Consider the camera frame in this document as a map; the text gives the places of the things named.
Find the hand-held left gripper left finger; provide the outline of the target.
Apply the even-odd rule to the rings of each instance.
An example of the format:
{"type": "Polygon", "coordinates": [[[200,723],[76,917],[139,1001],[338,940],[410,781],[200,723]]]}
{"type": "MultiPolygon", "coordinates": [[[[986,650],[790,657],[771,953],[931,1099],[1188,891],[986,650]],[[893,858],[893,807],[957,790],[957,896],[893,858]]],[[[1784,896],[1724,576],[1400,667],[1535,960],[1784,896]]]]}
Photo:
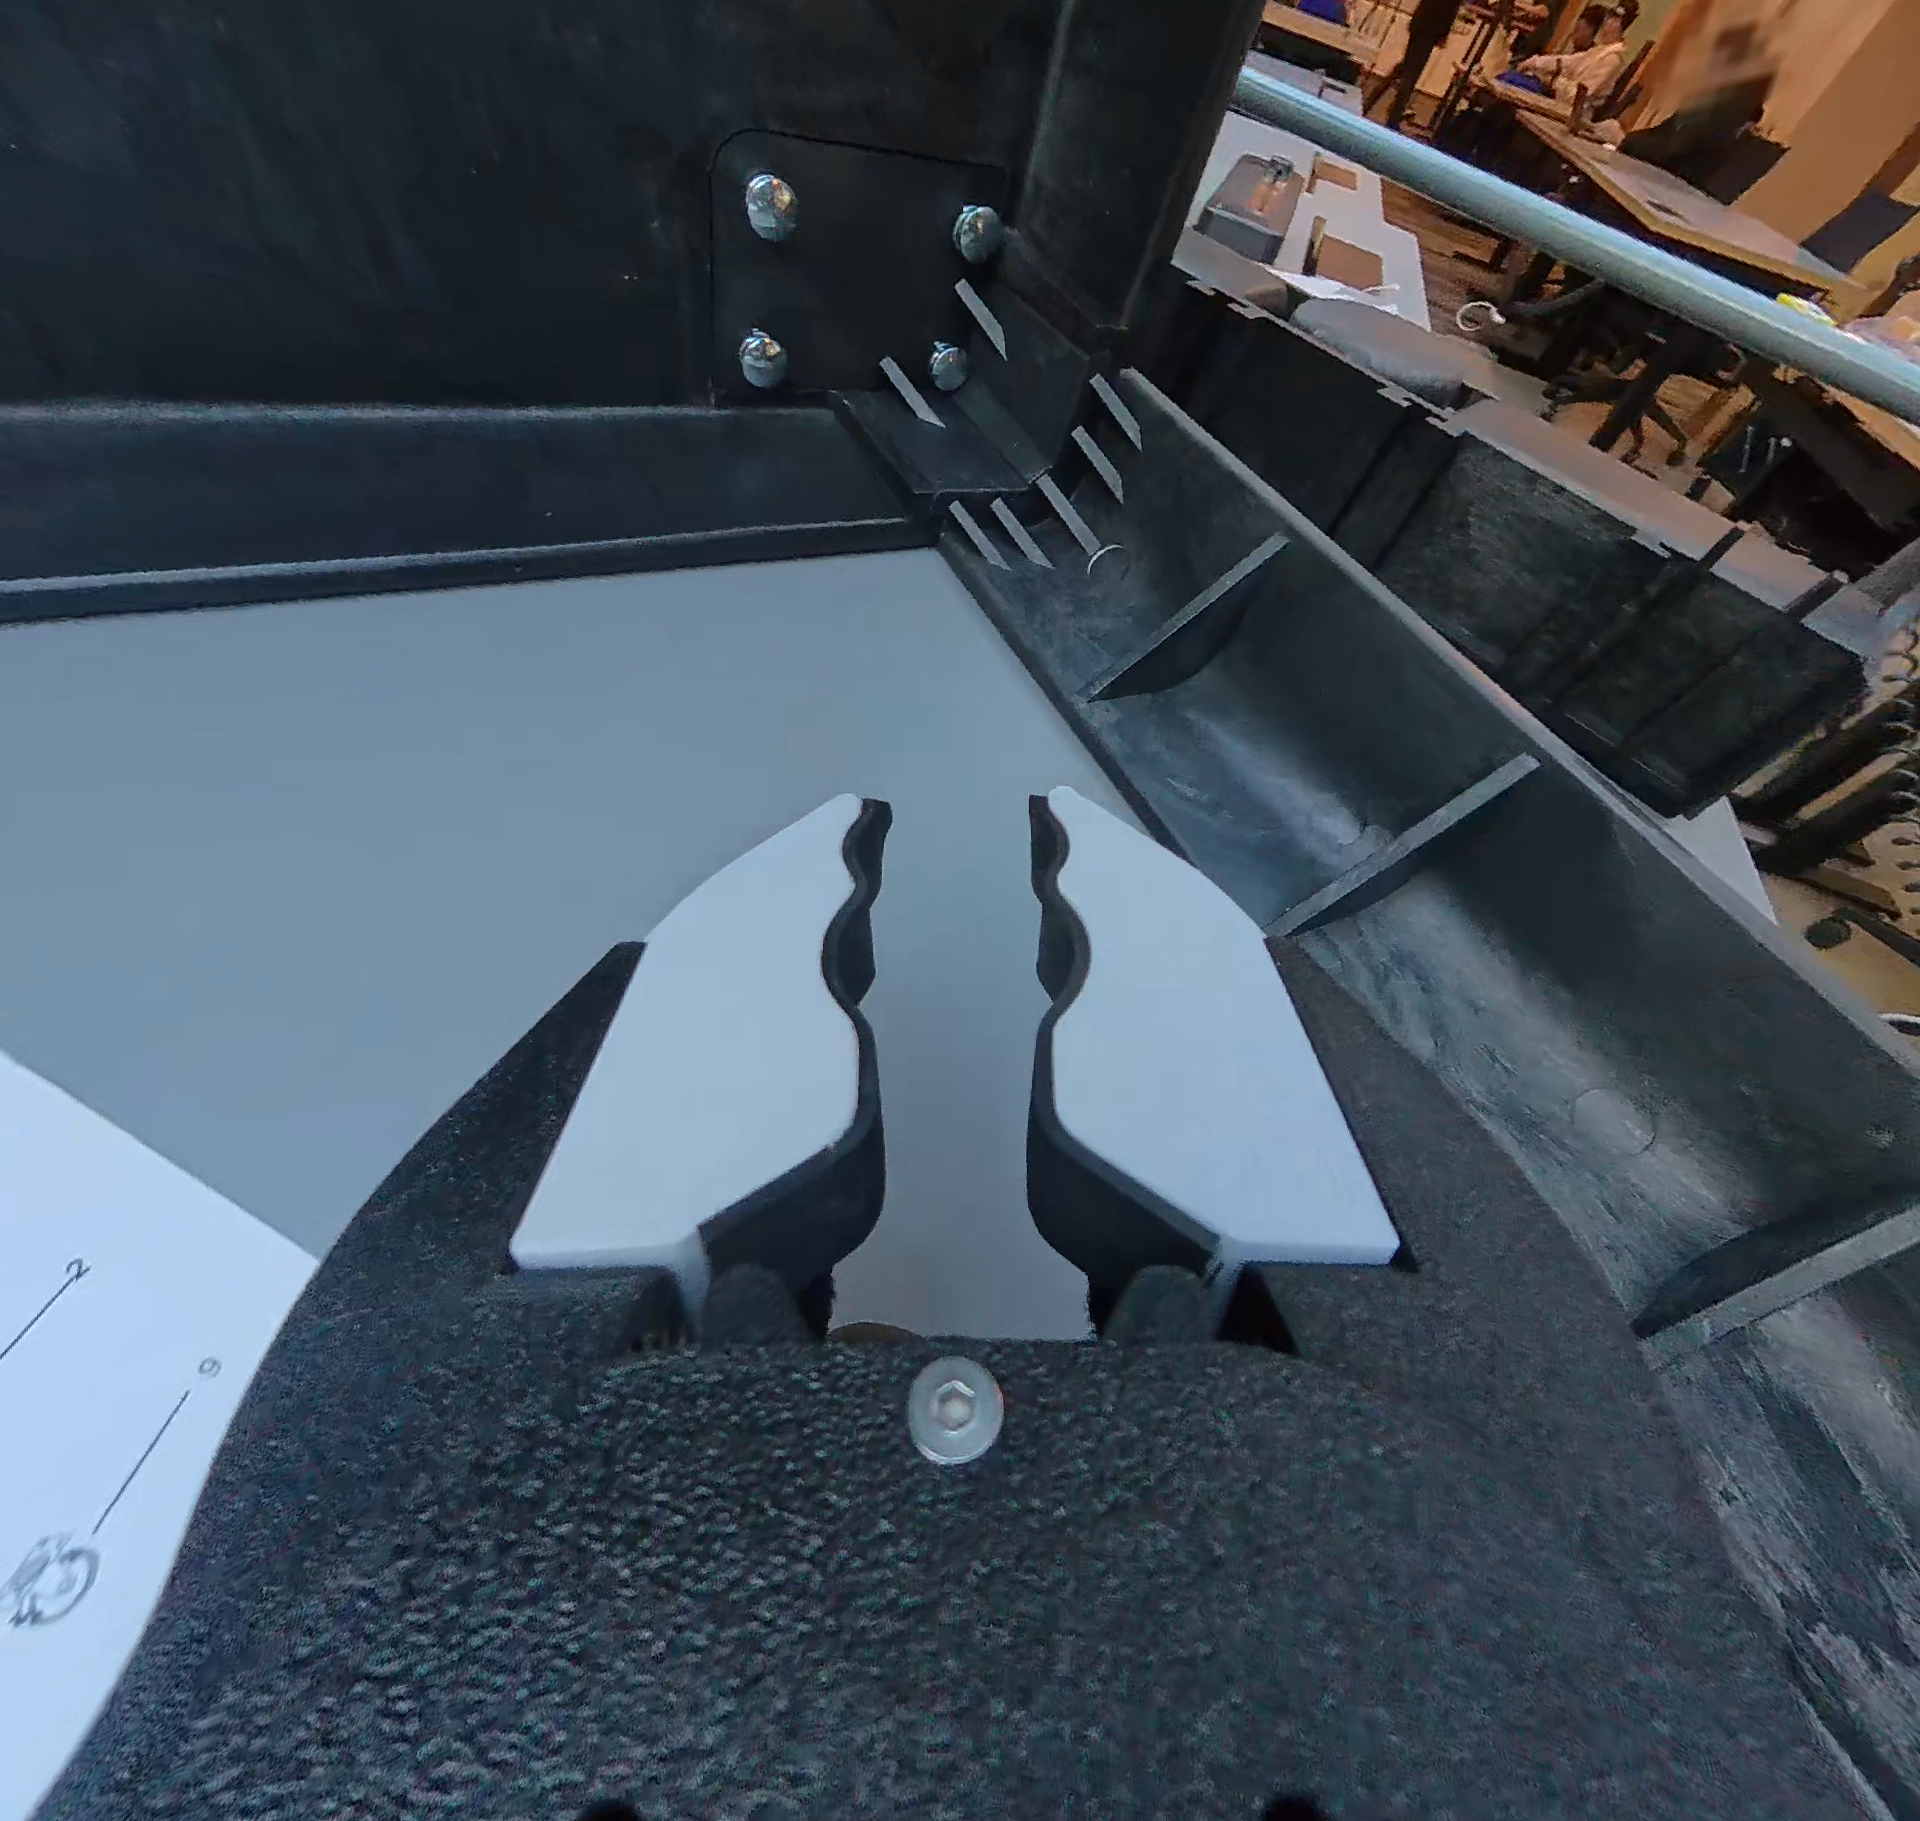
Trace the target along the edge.
{"type": "Polygon", "coordinates": [[[696,888],[636,953],[516,1225],[519,1274],[658,1270],[689,1319],[771,1270],[807,1319],[885,1210],[868,904],[893,803],[830,794],[696,888]]]}

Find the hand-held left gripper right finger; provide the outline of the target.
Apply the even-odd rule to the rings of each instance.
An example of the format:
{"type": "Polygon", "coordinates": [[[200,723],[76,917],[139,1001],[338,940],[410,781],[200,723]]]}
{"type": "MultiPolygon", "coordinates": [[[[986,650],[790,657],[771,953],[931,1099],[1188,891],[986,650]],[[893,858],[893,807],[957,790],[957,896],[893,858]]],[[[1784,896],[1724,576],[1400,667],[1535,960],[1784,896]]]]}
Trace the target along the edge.
{"type": "Polygon", "coordinates": [[[1030,1225],[1113,1314],[1146,1270],[1392,1270],[1408,1234],[1268,928],[1188,858],[1056,781],[1030,794],[1030,1225]]]}

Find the white diagram paper sheet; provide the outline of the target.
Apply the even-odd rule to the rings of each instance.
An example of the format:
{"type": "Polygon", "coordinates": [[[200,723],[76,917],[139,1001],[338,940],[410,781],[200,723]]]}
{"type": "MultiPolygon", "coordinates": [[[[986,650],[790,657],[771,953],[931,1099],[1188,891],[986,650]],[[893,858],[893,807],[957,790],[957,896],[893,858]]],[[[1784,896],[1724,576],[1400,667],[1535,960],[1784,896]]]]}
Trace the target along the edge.
{"type": "Polygon", "coordinates": [[[31,1812],[156,1609],[212,1461],[320,1259],[0,1066],[0,1812],[31,1812]]]}

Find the black office chair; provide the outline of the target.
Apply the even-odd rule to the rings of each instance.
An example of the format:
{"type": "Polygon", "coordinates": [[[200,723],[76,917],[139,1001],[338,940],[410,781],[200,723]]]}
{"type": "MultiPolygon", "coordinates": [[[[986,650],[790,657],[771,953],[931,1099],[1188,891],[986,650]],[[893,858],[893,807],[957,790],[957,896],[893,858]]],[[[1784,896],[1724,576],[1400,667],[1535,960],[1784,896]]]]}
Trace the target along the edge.
{"type": "Polygon", "coordinates": [[[1579,399],[1609,408],[1588,431],[1596,455],[1615,455],[1626,442],[1626,457],[1644,455],[1644,427],[1665,431],[1665,457],[1686,457],[1686,427],[1658,408],[1658,390],[1669,378],[1710,380],[1718,378],[1718,339],[1688,316],[1669,316],[1644,297],[1626,297],[1609,278],[1582,278],[1560,293],[1565,324],[1546,344],[1546,408],[1540,421],[1560,421],[1579,399]]]}
{"type": "Polygon", "coordinates": [[[1801,745],[1773,776],[1731,794],[1748,855],[1767,881],[1828,896],[1807,924],[1812,946],[1872,935],[1907,968],[1920,960],[1920,716],[1916,682],[1895,682],[1847,723],[1801,745]]]}

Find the white table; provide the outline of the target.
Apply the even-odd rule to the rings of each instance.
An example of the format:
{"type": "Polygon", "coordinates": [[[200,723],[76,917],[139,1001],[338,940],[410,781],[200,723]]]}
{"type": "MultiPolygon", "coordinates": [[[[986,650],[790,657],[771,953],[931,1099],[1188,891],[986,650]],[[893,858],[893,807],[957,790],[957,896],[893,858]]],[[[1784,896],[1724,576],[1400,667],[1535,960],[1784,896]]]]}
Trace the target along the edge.
{"type": "Polygon", "coordinates": [[[1387,221],[1379,172],[1254,116],[1223,124],[1172,261],[1197,286],[1268,316],[1289,316],[1304,297],[1359,297],[1415,333],[1430,324],[1421,253],[1411,232],[1387,221]],[[1312,179],[1274,267],[1197,232],[1238,151],[1289,157],[1312,179]]]}

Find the grey box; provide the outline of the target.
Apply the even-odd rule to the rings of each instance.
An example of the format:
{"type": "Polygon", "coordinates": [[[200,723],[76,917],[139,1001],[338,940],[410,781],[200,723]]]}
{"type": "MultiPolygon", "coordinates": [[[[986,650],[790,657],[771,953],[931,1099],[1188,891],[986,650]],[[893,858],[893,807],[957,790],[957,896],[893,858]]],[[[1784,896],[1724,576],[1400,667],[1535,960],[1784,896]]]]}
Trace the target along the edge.
{"type": "Polygon", "coordinates": [[[1304,189],[1312,179],[1289,157],[1238,151],[1197,232],[1274,267],[1304,189]]]}

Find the grey metal pipe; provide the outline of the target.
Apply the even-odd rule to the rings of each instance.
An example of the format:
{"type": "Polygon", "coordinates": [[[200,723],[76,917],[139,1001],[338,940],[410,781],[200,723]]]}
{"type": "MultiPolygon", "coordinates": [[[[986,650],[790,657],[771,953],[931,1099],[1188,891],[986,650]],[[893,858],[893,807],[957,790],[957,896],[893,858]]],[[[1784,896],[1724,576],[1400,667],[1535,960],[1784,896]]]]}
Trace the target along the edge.
{"type": "Polygon", "coordinates": [[[1379,179],[1392,179],[1469,221],[1550,249],[1560,261],[1569,261],[1632,297],[1644,297],[1686,324],[1701,324],[1724,344],[1745,344],[1767,361],[1807,368],[1807,378],[1828,380],[1835,395],[1858,395],[1895,421],[1920,411],[1920,378],[1907,355],[1864,344],[1835,324],[1817,324],[1782,297],[1763,297],[1756,286],[1737,286],[1669,249],[1609,232],[1569,202],[1550,202],[1550,196],[1490,179],[1451,151],[1430,151],[1392,127],[1373,127],[1354,109],[1319,103],[1298,81],[1274,81],[1246,62],[1235,74],[1226,109],[1274,124],[1281,134],[1304,134],[1354,163],[1373,163],[1379,179]]]}

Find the wooden table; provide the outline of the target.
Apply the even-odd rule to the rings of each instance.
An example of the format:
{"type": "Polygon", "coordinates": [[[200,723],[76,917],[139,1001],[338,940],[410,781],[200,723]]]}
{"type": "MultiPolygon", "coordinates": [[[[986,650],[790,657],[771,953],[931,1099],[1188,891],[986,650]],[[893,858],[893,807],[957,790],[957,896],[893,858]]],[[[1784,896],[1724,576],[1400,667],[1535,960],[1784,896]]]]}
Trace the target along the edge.
{"type": "Polygon", "coordinates": [[[1626,216],[1626,232],[1651,235],[1669,253],[1688,253],[1718,271],[1756,271],[1763,293],[1842,293],[1847,271],[1835,271],[1828,261],[1817,261],[1812,249],[1784,243],[1773,221],[1731,211],[1718,196],[1701,196],[1696,185],[1626,157],[1615,147],[1596,147],[1582,134],[1569,134],[1569,109],[1506,87],[1492,81],[1492,103],[1521,116],[1521,127],[1579,179],[1596,189],[1596,202],[1609,202],[1615,216],[1626,216]]]}

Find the neighbouring black plastic enclosure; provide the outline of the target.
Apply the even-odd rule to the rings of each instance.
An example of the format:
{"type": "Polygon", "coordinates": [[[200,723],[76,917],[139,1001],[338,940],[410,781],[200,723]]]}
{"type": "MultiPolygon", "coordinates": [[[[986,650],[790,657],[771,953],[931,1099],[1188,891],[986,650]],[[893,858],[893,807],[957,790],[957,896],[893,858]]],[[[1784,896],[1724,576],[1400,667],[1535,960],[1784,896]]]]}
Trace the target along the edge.
{"type": "Polygon", "coordinates": [[[1658,813],[1731,794],[1858,702],[1835,588],[1793,588],[1763,526],[1499,399],[1463,339],[1173,267],[1148,380],[1658,813]]]}

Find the black corner bracket plate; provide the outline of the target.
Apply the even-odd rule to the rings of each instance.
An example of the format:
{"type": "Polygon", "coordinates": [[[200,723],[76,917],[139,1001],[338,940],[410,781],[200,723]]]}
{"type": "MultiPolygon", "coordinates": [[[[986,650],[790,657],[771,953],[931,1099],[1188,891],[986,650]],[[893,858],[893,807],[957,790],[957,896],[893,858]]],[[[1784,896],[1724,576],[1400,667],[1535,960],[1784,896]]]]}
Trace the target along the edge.
{"type": "Polygon", "coordinates": [[[885,390],[885,355],[919,378],[935,344],[975,333],[954,278],[954,216],[1005,211],[1013,172],[992,157],[935,157],[895,147],[807,142],[743,127],[711,151],[711,390],[771,399],[740,378],[753,324],[790,344],[774,395],[885,390]],[[743,185],[774,172],[803,196],[797,243],[758,243],[743,185]]]}

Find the black plastic corner post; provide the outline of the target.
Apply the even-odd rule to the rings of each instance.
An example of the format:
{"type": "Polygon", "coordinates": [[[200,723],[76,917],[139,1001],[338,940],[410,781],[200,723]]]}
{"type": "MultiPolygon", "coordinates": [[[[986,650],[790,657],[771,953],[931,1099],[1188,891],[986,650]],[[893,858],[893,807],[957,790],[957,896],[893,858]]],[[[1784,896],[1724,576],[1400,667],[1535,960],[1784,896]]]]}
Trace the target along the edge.
{"type": "Polygon", "coordinates": [[[1059,0],[999,271],[1076,351],[1117,351],[1268,0],[1059,0]]]}

